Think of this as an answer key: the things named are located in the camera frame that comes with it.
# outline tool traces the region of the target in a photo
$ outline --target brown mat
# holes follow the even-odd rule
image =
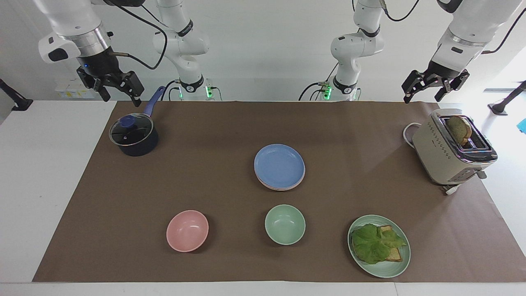
[[[480,180],[444,196],[401,132],[436,104],[161,102],[157,148],[125,156],[108,127],[136,112],[118,102],[55,231],[34,281],[521,282],[526,258]],[[254,174],[257,151],[284,143],[303,157],[303,182],[274,192]],[[299,208],[305,236],[278,246],[266,212]],[[207,241],[178,253],[166,242],[172,217],[202,211]],[[394,279],[363,272],[349,254],[353,220],[379,214],[411,243]]]

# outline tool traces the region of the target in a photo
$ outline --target blue object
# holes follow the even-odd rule
[[[164,94],[166,87],[160,86],[157,91],[154,93],[154,95],[151,97],[151,99],[148,101],[148,104],[146,104],[146,108],[144,108],[144,114],[151,117],[151,113],[154,111],[155,103],[157,103],[157,100]]]
[[[283,144],[263,147],[254,159],[258,178],[270,187],[286,189],[297,185],[304,176],[305,164],[301,155]]]
[[[519,128],[519,131],[526,134],[526,119],[519,122],[519,124],[517,124],[517,127]]]
[[[125,129],[132,127],[135,124],[135,117],[133,115],[126,115],[119,119],[119,124]]]

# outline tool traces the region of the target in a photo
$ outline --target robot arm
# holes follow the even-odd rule
[[[188,17],[183,0],[157,0],[157,8],[162,22],[169,27],[167,57],[177,69],[182,88],[182,97],[208,97],[207,84],[201,73],[199,63],[193,55],[208,52],[210,41],[208,36],[195,28],[194,22]],[[164,39],[154,35],[154,46],[157,52],[162,52]]]
[[[358,0],[353,20],[358,32],[336,37],[331,54],[338,60],[338,70],[330,78],[331,96],[335,101],[349,100],[356,88],[361,67],[357,58],[371,56],[383,50],[380,19],[383,14],[379,0]]]
[[[75,57],[80,63],[77,74],[87,88],[93,88],[104,101],[110,99],[106,86],[126,93],[135,106],[144,90],[135,72],[123,73],[112,53],[108,32],[92,9],[90,0],[33,0],[48,18],[53,32],[38,43],[41,57],[55,63]],[[114,3],[140,6],[145,0],[93,0],[93,4]]]
[[[493,39],[497,29],[519,7],[522,0],[437,0],[453,14],[453,21],[438,43],[428,68],[413,70],[402,84],[409,103],[414,94],[428,87],[441,87],[437,102],[452,90],[458,90],[469,77],[466,66],[477,58]]]

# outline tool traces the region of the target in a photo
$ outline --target blue plate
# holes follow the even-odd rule
[[[254,159],[254,171],[259,180],[275,189],[289,189],[298,185],[305,174],[301,155],[283,144],[263,147]]]

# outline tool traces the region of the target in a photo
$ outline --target green light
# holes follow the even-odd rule
[[[210,90],[210,88],[208,88],[208,86],[205,86],[205,89],[206,89],[206,96],[208,98],[211,98],[214,94],[212,93],[212,91]]]
[[[325,91],[325,94],[323,94],[323,98],[325,100],[330,100],[330,93],[332,92],[332,87],[327,86],[327,90]]]

